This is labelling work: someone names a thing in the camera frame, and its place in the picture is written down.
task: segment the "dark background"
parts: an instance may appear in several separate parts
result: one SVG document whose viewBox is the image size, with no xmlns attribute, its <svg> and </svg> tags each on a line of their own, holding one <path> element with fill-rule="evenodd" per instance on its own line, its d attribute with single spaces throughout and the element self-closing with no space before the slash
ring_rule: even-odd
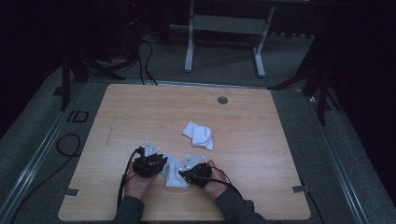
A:
<svg viewBox="0 0 396 224">
<path fill-rule="evenodd" d="M 44 79 L 61 65 L 64 46 L 93 59 L 120 53 L 125 21 L 138 15 L 167 38 L 168 24 L 188 24 L 189 1 L 11 1 L 0 3 L 0 136 L 22 112 Z M 340 4 L 352 7 L 340 7 Z M 217 7 L 219 14 L 265 18 L 267 5 Z M 396 4 L 343 1 L 337 7 L 285 4 L 270 31 L 315 35 L 303 66 L 326 63 L 331 86 L 352 122 L 389 196 L 396 202 Z M 213 3 L 197 10 L 213 10 Z"/>
</svg>

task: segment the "person's hand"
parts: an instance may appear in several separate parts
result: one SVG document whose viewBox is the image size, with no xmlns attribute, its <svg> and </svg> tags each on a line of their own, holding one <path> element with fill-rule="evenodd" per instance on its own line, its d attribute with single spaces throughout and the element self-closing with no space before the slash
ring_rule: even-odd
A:
<svg viewBox="0 0 396 224">
<path fill-rule="evenodd" d="M 207 165 L 211 167 L 216 167 L 216 164 L 210 160 L 206 163 Z M 212 179 L 217 179 L 222 182 L 227 183 L 227 179 L 225 175 L 218 169 L 212 168 L 212 176 L 210 176 Z M 213 200 L 217 199 L 222 192 L 224 192 L 228 187 L 226 185 L 223 185 L 221 183 L 215 182 L 215 181 L 210 181 L 207 182 L 207 184 L 204 186 L 204 192 Z"/>
<path fill-rule="evenodd" d="M 125 178 L 125 181 L 129 181 L 126 182 L 124 186 L 124 195 L 143 200 L 143 198 L 148 194 L 149 187 L 151 186 L 152 182 L 154 182 L 154 179 L 157 178 L 157 175 L 152 178 L 143 178 L 134 172 L 132 168 L 133 165 L 134 163 L 131 162 L 128 174 Z"/>
</svg>

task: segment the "gray floor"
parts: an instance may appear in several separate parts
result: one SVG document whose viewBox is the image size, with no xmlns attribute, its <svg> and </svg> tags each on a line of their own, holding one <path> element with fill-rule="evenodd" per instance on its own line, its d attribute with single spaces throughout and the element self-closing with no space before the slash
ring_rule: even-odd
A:
<svg viewBox="0 0 396 224">
<path fill-rule="evenodd" d="M 205 41 L 198 39 L 201 41 L 195 47 L 193 69 L 185 73 L 185 37 L 175 35 L 168 44 L 155 35 L 146 38 L 153 45 L 148 70 L 160 84 L 182 82 L 265 88 L 293 77 L 312 43 L 312 39 L 303 37 L 268 37 L 262 54 L 267 75 L 260 78 L 256 76 L 251 47 L 224 45 L 221 44 L 223 41 L 207 43 L 207 37 Z M 142 45 L 141 54 L 145 60 L 149 55 L 148 45 Z M 120 72 L 120 75 L 128 77 L 123 83 L 140 84 L 137 66 Z M 35 178 L 28 192 L 67 160 L 56 150 L 56 140 L 64 134 L 76 133 L 82 144 L 85 142 L 106 86 L 112 82 L 115 81 L 102 76 L 92 76 L 88 83 L 73 82 L 74 101 L 68 110 L 60 112 L 62 99 L 52 93 L 61 86 L 61 73 L 57 71 L 49 76 L 0 140 L 0 203 L 13 198 L 8 196 L 37 150 L 48 145 L 46 159 L 39 164 L 39 171 L 33 173 Z M 311 188 L 311 196 L 319 211 L 306 194 L 311 218 L 281 220 L 281 223 L 320 223 L 319 213 L 325 223 L 396 223 L 396 209 L 344 112 L 329 102 L 331 110 L 326 111 L 327 126 L 321 126 L 315 116 L 316 104 L 297 91 L 303 85 L 304 81 L 285 91 L 273 91 L 273 96 L 297 171 Z M 88 121 L 67 122 L 71 110 L 89 112 Z M 76 145 L 76 141 L 70 139 L 61 143 L 69 152 Z M 71 160 L 36 191 L 23 205 L 16 223 L 65 223 L 59 220 L 57 213 L 77 162 L 78 158 Z"/>
</svg>

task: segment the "light wood surface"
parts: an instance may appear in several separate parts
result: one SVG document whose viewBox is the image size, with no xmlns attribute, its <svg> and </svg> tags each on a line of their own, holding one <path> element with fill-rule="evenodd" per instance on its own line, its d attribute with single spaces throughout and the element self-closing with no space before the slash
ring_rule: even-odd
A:
<svg viewBox="0 0 396 224">
<path fill-rule="evenodd" d="M 218 97 L 228 104 L 218 103 Z M 212 129 L 214 149 L 194 147 L 182 135 L 192 121 Z M 224 170 L 256 212 L 267 219 L 307 219 L 310 211 L 271 93 L 237 88 L 112 84 L 98 110 L 64 197 L 61 220 L 111 220 L 126 163 L 149 140 L 181 161 L 205 155 Z M 201 189 L 167 188 L 159 175 L 142 220 L 223 220 Z"/>
</svg>

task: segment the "gray sleeve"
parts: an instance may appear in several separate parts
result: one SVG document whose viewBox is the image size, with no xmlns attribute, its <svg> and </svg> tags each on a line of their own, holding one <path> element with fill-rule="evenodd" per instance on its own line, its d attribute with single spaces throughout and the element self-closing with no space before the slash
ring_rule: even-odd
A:
<svg viewBox="0 0 396 224">
<path fill-rule="evenodd" d="M 140 223 L 144 209 L 145 205 L 141 200 L 124 196 L 113 221 L 117 224 L 138 224 Z"/>
<path fill-rule="evenodd" d="M 243 200 L 232 189 L 226 189 L 215 200 L 228 224 L 263 224 L 267 221 L 254 212 L 253 201 Z"/>
</svg>

